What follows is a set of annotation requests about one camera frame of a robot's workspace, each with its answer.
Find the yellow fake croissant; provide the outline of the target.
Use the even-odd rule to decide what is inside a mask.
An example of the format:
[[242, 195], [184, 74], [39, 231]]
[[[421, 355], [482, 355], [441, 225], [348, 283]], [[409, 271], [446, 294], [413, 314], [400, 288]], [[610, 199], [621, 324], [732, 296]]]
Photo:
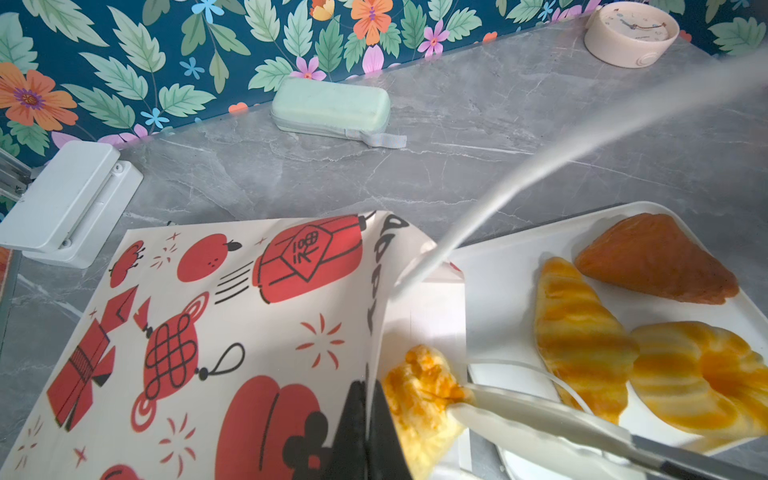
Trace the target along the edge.
[[534, 335], [548, 371], [579, 395], [557, 386], [561, 400], [577, 410], [585, 403], [597, 417], [618, 424], [639, 347], [563, 258], [546, 260], [539, 271]]

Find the orange triangular fake bread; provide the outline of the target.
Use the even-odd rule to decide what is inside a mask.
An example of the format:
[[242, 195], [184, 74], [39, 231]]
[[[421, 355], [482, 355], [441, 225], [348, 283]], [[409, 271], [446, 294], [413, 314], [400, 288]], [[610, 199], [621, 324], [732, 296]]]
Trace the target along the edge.
[[736, 276], [666, 214], [628, 217], [577, 255], [584, 275], [678, 302], [722, 305], [740, 292]]

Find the red white paper bag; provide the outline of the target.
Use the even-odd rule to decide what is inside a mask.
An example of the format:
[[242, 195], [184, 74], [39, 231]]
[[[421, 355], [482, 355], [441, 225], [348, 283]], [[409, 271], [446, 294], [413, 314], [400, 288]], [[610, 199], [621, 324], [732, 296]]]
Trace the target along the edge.
[[2, 466], [5, 479], [324, 479], [349, 386], [464, 321], [452, 251], [518, 193], [666, 117], [767, 81], [759, 51], [589, 116], [433, 241], [386, 210], [128, 232]]

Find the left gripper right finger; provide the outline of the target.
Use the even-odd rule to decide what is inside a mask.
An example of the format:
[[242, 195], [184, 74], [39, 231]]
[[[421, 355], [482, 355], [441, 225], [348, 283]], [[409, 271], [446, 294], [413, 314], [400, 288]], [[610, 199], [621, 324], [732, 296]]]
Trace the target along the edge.
[[368, 427], [367, 478], [411, 480], [412, 476], [379, 381], [375, 382]]

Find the steel tongs white tips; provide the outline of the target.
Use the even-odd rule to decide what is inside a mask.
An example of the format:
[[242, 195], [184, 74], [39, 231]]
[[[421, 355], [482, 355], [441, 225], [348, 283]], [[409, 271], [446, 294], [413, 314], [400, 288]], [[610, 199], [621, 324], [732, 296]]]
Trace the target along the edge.
[[633, 435], [539, 397], [473, 385], [449, 414], [497, 447], [571, 479], [765, 479], [764, 473]]

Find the round striped fake bun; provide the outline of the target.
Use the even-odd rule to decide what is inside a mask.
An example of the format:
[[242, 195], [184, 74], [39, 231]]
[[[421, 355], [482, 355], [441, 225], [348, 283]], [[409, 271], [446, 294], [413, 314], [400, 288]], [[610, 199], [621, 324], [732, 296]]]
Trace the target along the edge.
[[702, 322], [635, 328], [630, 382], [664, 423], [722, 439], [767, 434], [767, 365], [735, 333]]

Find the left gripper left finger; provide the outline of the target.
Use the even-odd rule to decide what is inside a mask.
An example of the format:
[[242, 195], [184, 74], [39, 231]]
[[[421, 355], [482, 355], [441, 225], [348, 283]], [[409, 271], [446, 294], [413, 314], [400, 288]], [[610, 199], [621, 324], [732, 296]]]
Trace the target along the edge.
[[354, 381], [348, 389], [324, 479], [366, 479], [365, 421], [365, 383]]

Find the yellow flaky fake pastry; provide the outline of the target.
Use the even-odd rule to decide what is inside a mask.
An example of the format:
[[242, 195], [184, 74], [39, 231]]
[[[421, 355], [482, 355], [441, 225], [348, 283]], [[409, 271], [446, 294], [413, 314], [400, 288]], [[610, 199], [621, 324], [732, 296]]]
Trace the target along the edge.
[[474, 394], [459, 384], [441, 352], [423, 344], [389, 371], [383, 390], [411, 476], [429, 478], [465, 430], [448, 408], [473, 404]]

